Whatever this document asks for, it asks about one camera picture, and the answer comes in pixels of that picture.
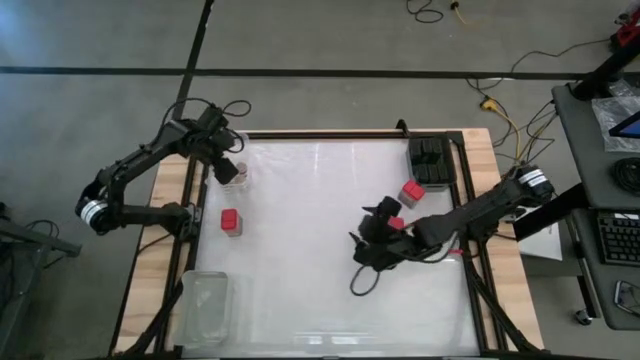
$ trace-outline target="gray floor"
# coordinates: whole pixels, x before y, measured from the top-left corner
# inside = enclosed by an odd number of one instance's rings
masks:
[[[532,49],[559,51],[607,38],[627,1],[483,0],[461,2],[473,27],[445,12],[442,22],[415,23],[404,1],[218,0],[198,61],[200,68],[352,68],[506,71]],[[203,5],[174,2],[77,0],[0,4],[0,66],[184,67]],[[607,57],[606,44],[561,59],[532,57],[520,71],[579,72]],[[0,199],[14,218],[50,218],[62,236],[84,245],[82,255],[48,270],[24,324],[23,355],[51,359],[104,355],[120,310],[139,228],[98,237],[73,215],[96,171],[150,140],[180,77],[1,75]],[[504,81],[491,91],[520,125],[551,99],[557,81]],[[487,127],[494,139],[506,123],[481,112],[482,97],[462,80],[194,79],[190,95],[222,105],[250,100],[253,112],[236,129]],[[189,106],[186,115],[199,109]],[[578,181],[559,121],[556,139],[536,161],[559,191]],[[512,136],[498,152],[513,155]],[[506,170],[510,161],[498,158]],[[131,186],[131,203],[148,201],[153,174]],[[570,278],[542,277],[571,264],[527,259],[543,338],[554,352],[638,358],[635,333],[573,324],[580,295]],[[83,313],[92,313],[89,320]]]

